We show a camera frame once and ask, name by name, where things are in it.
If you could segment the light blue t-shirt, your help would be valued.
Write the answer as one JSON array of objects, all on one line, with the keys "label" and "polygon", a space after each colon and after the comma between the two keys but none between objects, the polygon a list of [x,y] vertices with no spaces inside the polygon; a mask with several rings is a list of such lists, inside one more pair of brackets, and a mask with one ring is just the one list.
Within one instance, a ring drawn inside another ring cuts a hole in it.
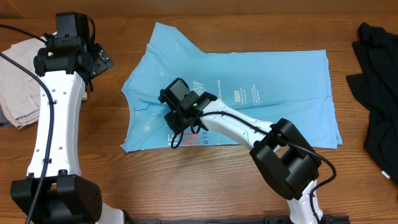
[{"label": "light blue t-shirt", "polygon": [[122,88],[130,111],[122,145],[126,152],[169,147],[174,141],[183,146],[232,143],[215,132],[187,129],[183,137],[174,135],[164,119],[169,107],[159,95],[177,78],[196,93],[211,93],[253,118],[291,121],[313,147],[342,144],[324,50],[205,53],[177,28],[157,23]]}]

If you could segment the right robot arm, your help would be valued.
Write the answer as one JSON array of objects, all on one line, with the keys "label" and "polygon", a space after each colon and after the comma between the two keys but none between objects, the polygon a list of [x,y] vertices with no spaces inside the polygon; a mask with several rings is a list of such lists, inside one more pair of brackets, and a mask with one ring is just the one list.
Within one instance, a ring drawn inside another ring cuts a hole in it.
[{"label": "right robot arm", "polygon": [[320,223],[323,212],[316,199],[321,159],[288,120],[261,121],[238,112],[211,93],[198,95],[181,78],[160,91],[159,101],[170,112],[165,115],[176,135],[190,128],[220,133],[250,150],[262,177],[286,199],[289,223]]}]

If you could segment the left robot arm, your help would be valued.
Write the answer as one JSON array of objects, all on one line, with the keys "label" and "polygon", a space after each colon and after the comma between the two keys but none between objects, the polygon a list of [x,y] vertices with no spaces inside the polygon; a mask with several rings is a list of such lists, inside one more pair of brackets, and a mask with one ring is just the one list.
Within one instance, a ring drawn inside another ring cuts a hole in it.
[{"label": "left robot arm", "polygon": [[27,223],[127,223],[123,210],[103,202],[100,187],[81,176],[78,126],[81,102],[92,80],[113,61],[95,41],[95,23],[77,12],[58,13],[57,32],[44,37],[31,77],[40,85],[34,153],[11,198]]}]

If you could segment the folded beige trousers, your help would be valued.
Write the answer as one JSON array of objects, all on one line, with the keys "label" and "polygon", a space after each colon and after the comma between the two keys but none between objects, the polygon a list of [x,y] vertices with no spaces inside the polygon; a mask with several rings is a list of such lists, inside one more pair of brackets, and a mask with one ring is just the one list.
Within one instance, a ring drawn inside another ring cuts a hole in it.
[{"label": "folded beige trousers", "polygon": [[[45,44],[28,39],[11,45],[3,52],[30,72],[34,73],[34,57]],[[5,118],[17,127],[35,123],[40,114],[40,85],[28,74],[1,59],[1,108]]]}]

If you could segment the folded grey garment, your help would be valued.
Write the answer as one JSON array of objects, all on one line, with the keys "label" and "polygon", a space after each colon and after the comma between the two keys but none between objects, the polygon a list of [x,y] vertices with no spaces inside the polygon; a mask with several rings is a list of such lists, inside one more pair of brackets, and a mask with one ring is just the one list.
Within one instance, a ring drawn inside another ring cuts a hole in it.
[{"label": "folded grey garment", "polygon": [[[82,101],[77,101],[73,106],[71,103],[54,106],[53,130],[75,130],[78,132],[79,110]],[[11,124],[17,128],[23,128],[29,124],[38,121],[38,127],[49,123],[49,106],[43,108],[43,116],[40,113],[40,103],[32,101],[30,98],[22,103],[16,103],[11,106],[1,103],[1,125]]]}]

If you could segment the black garment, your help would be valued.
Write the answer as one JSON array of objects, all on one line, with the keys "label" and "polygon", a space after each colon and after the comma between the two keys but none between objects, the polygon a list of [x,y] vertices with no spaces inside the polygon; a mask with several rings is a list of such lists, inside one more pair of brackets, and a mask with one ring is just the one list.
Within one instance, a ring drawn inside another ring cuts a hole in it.
[{"label": "black garment", "polygon": [[369,110],[364,148],[397,182],[397,35],[363,22],[352,43],[361,66],[346,76],[354,98]]}]

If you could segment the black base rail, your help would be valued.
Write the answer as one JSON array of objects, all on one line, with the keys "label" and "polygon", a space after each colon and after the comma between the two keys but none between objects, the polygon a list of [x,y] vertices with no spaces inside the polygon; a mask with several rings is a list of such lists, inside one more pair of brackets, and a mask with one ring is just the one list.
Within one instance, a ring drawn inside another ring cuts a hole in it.
[{"label": "black base rail", "polygon": [[[293,224],[289,216],[272,216],[265,218],[250,218],[250,219],[207,219],[207,220],[159,220],[159,219],[145,219],[133,220],[130,219],[127,223],[130,224]],[[320,223],[324,224],[350,224],[349,216],[333,216],[325,215]]]}]

